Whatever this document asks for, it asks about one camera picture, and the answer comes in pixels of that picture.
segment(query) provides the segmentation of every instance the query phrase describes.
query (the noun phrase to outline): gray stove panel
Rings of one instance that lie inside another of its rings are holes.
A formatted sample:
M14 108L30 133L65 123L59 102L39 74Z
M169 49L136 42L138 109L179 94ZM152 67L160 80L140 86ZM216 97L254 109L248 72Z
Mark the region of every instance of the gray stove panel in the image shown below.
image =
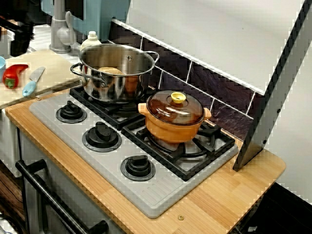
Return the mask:
M57 120L57 110L63 107L68 100L71 100L87 112L85 121L76 124L67 124ZM238 148L235 145L201 172L185 182L69 94L34 102L30 106L30 111L149 218L160 216L238 153ZM98 121L112 127L121 136L121 146L115 151L99 153L89 150L83 145L83 134L94 127ZM137 155L148 155L149 160L155 165L156 173L152 179L144 182L135 182L127 179L122 174L120 170L122 161L129 156Z

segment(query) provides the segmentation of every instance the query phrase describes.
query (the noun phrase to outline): white bottle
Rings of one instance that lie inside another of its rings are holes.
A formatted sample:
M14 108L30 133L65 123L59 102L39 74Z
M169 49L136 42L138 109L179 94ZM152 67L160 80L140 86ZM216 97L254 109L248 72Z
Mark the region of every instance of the white bottle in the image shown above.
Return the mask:
M90 31L88 39L81 44L80 51L87 46L99 44L101 44L101 42L98 40L97 33L95 31Z

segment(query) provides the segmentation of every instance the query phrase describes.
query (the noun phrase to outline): oven handle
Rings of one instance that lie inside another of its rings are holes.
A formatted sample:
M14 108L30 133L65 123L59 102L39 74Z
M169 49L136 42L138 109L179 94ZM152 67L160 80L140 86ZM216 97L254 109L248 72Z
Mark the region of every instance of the oven handle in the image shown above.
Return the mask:
M24 176L25 179L35 188L35 190L42 196L48 205L50 205L58 216L68 225L68 227L75 234L105 234L108 231L108 225L105 220L94 227L88 229L88 227L80 221L80 219L74 214L74 212L61 200L61 198L46 185L43 179L36 175L38 172L47 167L46 162L41 159L30 165L26 165L23 160L18 161L15 164L16 168Z

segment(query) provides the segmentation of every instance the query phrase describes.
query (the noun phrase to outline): burner grate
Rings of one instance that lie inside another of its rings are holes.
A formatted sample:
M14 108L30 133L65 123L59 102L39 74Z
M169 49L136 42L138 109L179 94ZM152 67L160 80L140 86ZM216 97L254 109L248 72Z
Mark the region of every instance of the burner grate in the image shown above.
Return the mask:
M117 130L121 130L123 126L138 119L144 118L144 116L138 112L137 105L135 103L130 103L127 105L109 105L105 103L100 103L98 101L94 101L84 91L82 86L72 88L69 94L81 104L89 108L100 118L110 123ZM123 118L119 119L114 114L122 116Z
M203 168L205 168L222 154L227 152L230 148L234 146L235 143L235 140L233 138L221 132L221 128L219 126L212 126L204 122L201 125L201 130L198 132L198 135L210 137L210 144L206 144L205 142L202 142L197 138L193 139L193 142L201 149L201 152L187 154L184 143L179 144L178 148L175 151L171 151L158 144L153 136L146 129L146 127L144 127L144 125L145 119L137 120L131 124L124 126L121 130L121 133L184 181L188 181ZM144 127L142 130L138 131L136 134L134 133L136 129L142 127ZM146 137L153 145L156 146L156 148L151 147L151 145L149 145L148 142L145 141ZM215 150L214 143L216 138L223 140L225 144L219 149ZM180 159L183 159L184 157L199 157L204 155L206 156L203 158L203 160L188 171L181 168L177 163Z

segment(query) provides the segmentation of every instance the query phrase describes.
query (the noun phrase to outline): gas stove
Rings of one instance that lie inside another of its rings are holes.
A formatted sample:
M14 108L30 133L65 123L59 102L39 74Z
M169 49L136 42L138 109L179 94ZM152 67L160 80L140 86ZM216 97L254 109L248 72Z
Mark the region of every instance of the gas stove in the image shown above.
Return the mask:
M137 117L125 111L119 121L114 115L123 109L107 112L87 96L77 100L72 94L34 102L30 111L149 218L159 217L238 153L218 126L204 123L192 141L167 144L146 130L136 108L131 112Z

